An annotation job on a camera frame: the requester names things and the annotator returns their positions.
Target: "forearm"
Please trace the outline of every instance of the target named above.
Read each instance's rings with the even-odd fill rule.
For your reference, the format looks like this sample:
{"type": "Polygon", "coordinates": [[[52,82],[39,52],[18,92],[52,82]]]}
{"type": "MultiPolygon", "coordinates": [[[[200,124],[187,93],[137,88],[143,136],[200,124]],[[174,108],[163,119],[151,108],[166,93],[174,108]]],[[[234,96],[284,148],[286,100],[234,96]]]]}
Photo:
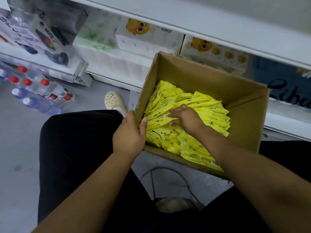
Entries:
{"type": "Polygon", "coordinates": [[[100,232],[133,161],[111,154],[33,233],[100,232]]]}
{"type": "Polygon", "coordinates": [[[197,140],[212,154],[224,172],[274,231],[310,230],[311,184],[287,168],[239,147],[211,127],[197,140]]]}

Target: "leg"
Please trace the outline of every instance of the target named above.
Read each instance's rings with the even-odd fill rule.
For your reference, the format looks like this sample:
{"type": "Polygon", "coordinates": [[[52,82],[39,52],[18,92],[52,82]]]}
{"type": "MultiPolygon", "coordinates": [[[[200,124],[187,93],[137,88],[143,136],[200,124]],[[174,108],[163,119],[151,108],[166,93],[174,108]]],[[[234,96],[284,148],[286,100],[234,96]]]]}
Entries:
{"type": "MultiPolygon", "coordinates": [[[[307,141],[263,141],[259,153],[310,182],[311,175],[306,168],[308,163],[303,162],[305,154],[297,154],[297,150],[310,150],[310,148],[311,142],[307,141]]],[[[257,232],[270,232],[256,209],[235,186],[208,204],[202,210],[202,215],[219,224],[218,230],[221,231],[236,228],[244,232],[255,228],[257,232]]]]}
{"type": "MultiPolygon", "coordinates": [[[[38,223],[82,184],[113,152],[112,135],[122,122],[116,110],[53,116],[40,135],[38,223]]],[[[128,173],[106,227],[139,227],[157,214],[132,170],[128,173]]]]}

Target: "left hand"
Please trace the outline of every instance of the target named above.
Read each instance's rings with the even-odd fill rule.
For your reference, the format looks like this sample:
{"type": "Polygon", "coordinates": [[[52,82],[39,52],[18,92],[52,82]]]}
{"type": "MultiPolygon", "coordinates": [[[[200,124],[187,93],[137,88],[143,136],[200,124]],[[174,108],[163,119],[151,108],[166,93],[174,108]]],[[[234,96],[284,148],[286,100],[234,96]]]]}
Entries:
{"type": "Polygon", "coordinates": [[[147,118],[143,118],[137,130],[134,111],[126,113],[119,128],[112,137],[114,153],[126,155],[135,160],[146,143],[147,118]]]}

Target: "white sock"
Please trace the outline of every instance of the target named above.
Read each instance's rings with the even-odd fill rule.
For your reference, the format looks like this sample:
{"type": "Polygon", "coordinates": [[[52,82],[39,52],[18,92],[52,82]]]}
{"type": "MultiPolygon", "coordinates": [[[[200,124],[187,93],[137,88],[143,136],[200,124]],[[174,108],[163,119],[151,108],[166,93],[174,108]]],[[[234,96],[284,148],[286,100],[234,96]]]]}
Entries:
{"type": "Polygon", "coordinates": [[[114,107],[113,110],[117,110],[122,114],[122,116],[125,118],[126,117],[126,111],[122,107],[114,107]]]}

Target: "foot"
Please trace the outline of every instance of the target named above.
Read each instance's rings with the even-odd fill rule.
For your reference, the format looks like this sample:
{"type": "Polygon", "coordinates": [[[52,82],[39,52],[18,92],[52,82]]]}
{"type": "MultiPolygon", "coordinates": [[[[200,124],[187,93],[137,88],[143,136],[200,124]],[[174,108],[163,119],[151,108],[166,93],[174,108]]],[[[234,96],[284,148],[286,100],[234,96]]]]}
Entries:
{"type": "Polygon", "coordinates": [[[123,117],[126,117],[127,111],[118,93],[108,92],[105,96],[105,106],[107,110],[117,110],[123,117]]]}

